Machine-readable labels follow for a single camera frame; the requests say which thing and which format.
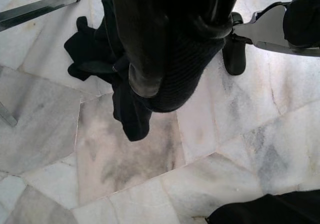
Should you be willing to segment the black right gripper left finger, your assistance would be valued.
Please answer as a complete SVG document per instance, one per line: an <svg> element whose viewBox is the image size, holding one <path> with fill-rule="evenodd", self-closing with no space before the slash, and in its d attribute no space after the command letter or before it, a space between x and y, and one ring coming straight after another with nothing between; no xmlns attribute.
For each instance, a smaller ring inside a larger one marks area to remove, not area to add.
<svg viewBox="0 0 320 224"><path fill-rule="evenodd" d="M120 41L129 59L128 82L141 97L173 96L169 77L170 12L174 0L112 0Z"/></svg>

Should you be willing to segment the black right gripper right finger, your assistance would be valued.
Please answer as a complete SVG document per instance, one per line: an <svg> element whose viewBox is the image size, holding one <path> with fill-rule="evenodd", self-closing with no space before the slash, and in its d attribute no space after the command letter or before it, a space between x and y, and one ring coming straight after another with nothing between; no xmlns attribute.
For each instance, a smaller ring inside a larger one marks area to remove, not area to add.
<svg viewBox="0 0 320 224"><path fill-rule="evenodd" d="M237 0L172 0L172 47L222 49Z"/></svg>

